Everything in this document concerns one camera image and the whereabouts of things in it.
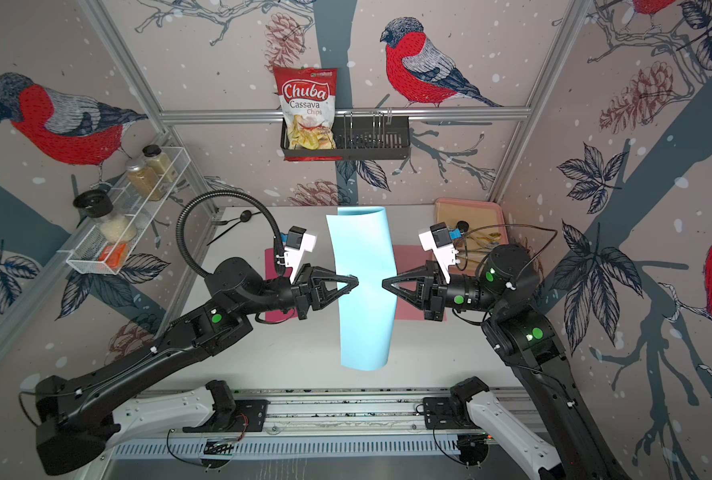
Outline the magenta paper sheet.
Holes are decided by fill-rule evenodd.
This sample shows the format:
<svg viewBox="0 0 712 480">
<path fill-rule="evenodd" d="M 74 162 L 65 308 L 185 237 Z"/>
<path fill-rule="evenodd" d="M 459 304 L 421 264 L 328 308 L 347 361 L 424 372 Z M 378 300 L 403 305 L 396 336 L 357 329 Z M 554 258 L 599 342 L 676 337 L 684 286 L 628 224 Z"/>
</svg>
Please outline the magenta paper sheet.
<svg viewBox="0 0 712 480">
<path fill-rule="evenodd" d="M 266 280 L 275 279 L 278 277 L 275 267 L 276 267 L 276 263 L 275 263 L 274 250 L 272 248 L 266 249 L 265 250 L 265 279 Z M 264 320 L 268 323 L 276 324 L 276 323 L 282 323 L 286 320 L 294 319 L 297 317 L 298 317 L 298 315 L 297 315 L 297 311 L 295 309 L 290 309 L 288 311 L 275 310 L 275 311 L 267 312 L 264 315 Z"/>
</svg>

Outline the light blue paper sheet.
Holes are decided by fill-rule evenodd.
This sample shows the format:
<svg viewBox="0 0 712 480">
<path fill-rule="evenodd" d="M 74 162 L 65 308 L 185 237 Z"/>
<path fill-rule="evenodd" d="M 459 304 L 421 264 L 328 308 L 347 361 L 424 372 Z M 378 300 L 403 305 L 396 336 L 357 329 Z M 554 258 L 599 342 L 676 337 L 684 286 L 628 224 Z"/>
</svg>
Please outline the light blue paper sheet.
<svg viewBox="0 0 712 480">
<path fill-rule="evenodd" d="M 336 272 L 359 281 L 338 300 L 341 365 L 379 370 L 388 362 L 398 301 L 382 286 L 397 274 L 386 209 L 340 207 L 327 222 Z"/>
</svg>

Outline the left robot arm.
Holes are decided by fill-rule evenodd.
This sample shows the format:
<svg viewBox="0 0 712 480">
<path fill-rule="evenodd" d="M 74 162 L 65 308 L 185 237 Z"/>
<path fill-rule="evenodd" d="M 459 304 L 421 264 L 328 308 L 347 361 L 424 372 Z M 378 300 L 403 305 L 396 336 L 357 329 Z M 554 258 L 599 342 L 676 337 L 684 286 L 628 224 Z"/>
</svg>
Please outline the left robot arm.
<svg viewBox="0 0 712 480">
<path fill-rule="evenodd" d="M 173 321 L 148 348 L 83 376 L 50 376 L 36 387 L 37 454 L 51 476 L 97 458 L 122 430 L 113 412 L 166 377 L 214 357 L 248 335 L 250 315 L 293 309 L 300 319 L 355 289 L 355 276 L 304 264 L 296 280 L 265 280 L 244 259 L 223 261 L 205 278 L 204 305 Z"/>
</svg>

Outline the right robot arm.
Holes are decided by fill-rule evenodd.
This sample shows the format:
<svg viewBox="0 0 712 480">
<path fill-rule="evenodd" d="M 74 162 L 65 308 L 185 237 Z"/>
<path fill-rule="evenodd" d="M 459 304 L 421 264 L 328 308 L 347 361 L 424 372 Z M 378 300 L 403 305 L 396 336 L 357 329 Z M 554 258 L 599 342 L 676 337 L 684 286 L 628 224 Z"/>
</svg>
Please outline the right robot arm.
<svg viewBox="0 0 712 480">
<path fill-rule="evenodd" d="M 559 335 L 533 305 L 538 283 L 530 253 L 518 244 L 495 247 L 474 276 L 450 274 L 429 261 L 383 280 L 385 290 L 428 320 L 440 320 L 447 309 L 484 314 L 479 327 L 519 379 L 550 438 L 527 427 L 478 377 L 458 382 L 446 398 L 425 398 L 426 427 L 478 428 L 531 479 L 625 479 L 575 384 Z"/>
</svg>

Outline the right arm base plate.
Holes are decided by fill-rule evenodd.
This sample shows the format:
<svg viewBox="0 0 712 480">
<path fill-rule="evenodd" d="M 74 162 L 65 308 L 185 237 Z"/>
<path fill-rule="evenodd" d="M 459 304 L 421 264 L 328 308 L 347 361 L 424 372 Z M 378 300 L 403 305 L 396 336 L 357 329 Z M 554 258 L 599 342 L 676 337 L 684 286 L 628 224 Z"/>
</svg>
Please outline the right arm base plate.
<svg viewBox="0 0 712 480">
<path fill-rule="evenodd" d="M 480 392 L 467 400 L 424 397 L 422 412 L 427 430 L 483 430 L 507 417 L 506 409 L 491 392 Z"/>
</svg>

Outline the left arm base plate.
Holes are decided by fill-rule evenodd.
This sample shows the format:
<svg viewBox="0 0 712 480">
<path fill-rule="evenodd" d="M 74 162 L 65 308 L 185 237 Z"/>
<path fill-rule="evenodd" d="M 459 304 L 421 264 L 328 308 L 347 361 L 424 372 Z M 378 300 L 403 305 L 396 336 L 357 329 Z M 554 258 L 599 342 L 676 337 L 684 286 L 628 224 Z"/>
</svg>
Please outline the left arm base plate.
<svg viewBox="0 0 712 480">
<path fill-rule="evenodd" d="M 264 428 L 270 402 L 263 399 L 236 400 L 219 406 L 214 415 L 214 432 L 255 433 Z"/>
</svg>

